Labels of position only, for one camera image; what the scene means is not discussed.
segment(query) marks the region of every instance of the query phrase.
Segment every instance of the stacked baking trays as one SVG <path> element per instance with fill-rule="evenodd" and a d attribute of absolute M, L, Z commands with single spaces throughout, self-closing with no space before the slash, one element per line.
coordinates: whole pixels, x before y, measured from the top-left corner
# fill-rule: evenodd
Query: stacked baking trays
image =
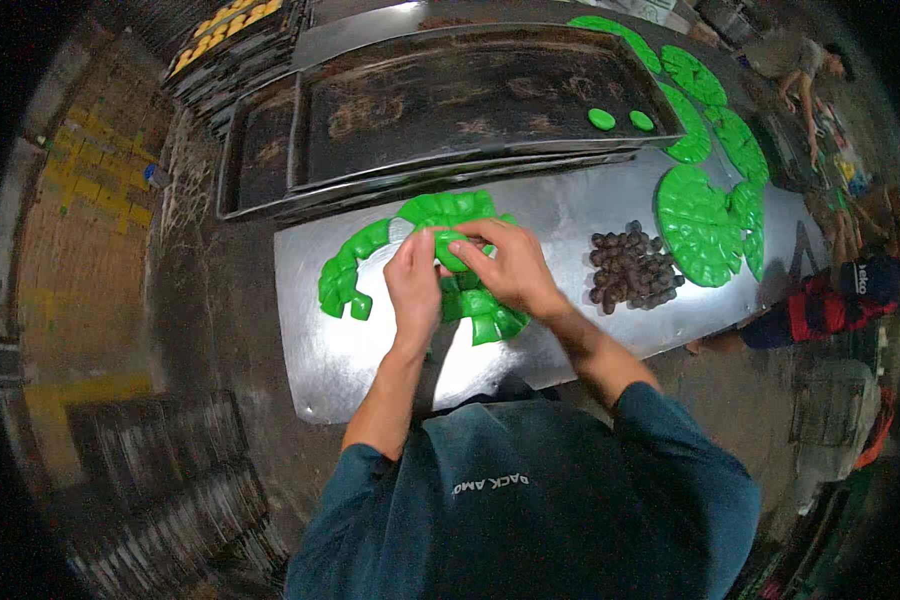
<path fill-rule="evenodd" d="M 617 125 L 592 126 L 592 108 Z M 654 129 L 635 128 L 631 111 Z M 472 180 L 626 161 L 684 134 L 653 75 L 615 35 L 527 23 L 426 30 L 241 97 L 216 212 L 297 223 Z"/>

